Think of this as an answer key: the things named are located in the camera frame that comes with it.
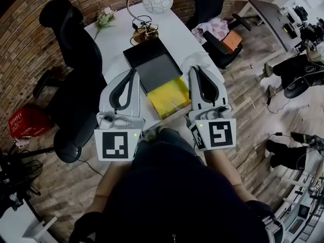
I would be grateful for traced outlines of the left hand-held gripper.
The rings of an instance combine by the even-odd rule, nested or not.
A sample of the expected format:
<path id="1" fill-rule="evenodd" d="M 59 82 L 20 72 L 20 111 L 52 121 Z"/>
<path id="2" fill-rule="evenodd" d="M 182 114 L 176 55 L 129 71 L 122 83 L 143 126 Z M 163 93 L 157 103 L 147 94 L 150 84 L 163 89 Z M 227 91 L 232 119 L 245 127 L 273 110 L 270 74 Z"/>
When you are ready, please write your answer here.
<path id="1" fill-rule="evenodd" d="M 140 78 L 136 70 L 119 74 L 102 91 L 94 130 L 100 161 L 131 161 L 145 124 L 140 117 Z"/>

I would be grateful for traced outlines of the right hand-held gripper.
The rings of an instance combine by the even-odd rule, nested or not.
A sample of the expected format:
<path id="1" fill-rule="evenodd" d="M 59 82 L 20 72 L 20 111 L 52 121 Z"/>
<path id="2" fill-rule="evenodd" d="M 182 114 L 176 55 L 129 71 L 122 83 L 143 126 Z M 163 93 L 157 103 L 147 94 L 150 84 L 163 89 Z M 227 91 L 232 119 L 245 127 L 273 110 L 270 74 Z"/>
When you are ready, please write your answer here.
<path id="1" fill-rule="evenodd" d="M 189 130 L 198 150 L 235 147 L 236 119 L 224 84 L 206 68 L 193 66 L 189 71 L 189 98 Z"/>

